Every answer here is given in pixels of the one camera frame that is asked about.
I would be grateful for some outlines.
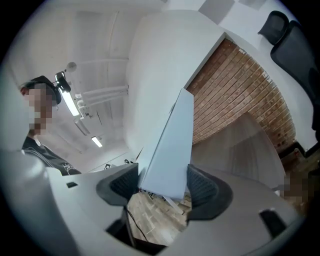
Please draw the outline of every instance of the cable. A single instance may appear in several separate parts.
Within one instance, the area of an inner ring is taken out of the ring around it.
[[[146,238],[145,234],[142,232],[142,230],[140,229],[140,227],[137,225],[135,218],[133,217],[133,215],[131,214],[131,212],[127,209],[128,214],[130,215],[130,217],[132,218],[134,224],[136,225],[136,227],[138,228],[138,230],[140,230],[141,234],[143,235],[144,239],[148,242],[148,239]]]

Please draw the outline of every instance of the red brick wall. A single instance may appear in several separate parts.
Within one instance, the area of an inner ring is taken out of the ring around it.
[[[263,68],[225,39],[187,88],[194,95],[193,143],[199,143],[249,112],[278,152],[296,131],[289,109]]]

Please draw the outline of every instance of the ceiling light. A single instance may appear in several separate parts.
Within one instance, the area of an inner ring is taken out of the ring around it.
[[[60,88],[59,91],[64,99],[64,102],[66,103],[68,109],[70,110],[71,114],[75,117],[80,115],[78,109],[76,108],[76,105],[74,101],[72,100],[72,97],[70,95],[70,92],[63,92]]]
[[[100,141],[97,139],[97,137],[92,137],[91,140],[99,147],[102,147],[102,144],[100,143]]]

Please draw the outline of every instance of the black shirt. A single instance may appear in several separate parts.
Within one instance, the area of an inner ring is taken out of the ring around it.
[[[60,156],[53,153],[45,145],[41,144],[38,146],[36,141],[30,137],[26,137],[22,149],[24,153],[38,157],[46,167],[58,169],[63,176],[81,174],[80,171],[75,169],[70,163],[62,159]]]

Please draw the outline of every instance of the light blue panel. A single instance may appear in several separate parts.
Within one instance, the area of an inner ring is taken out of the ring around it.
[[[187,184],[194,126],[194,96],[181,89],[155,149],[141,188],[182,199]]]

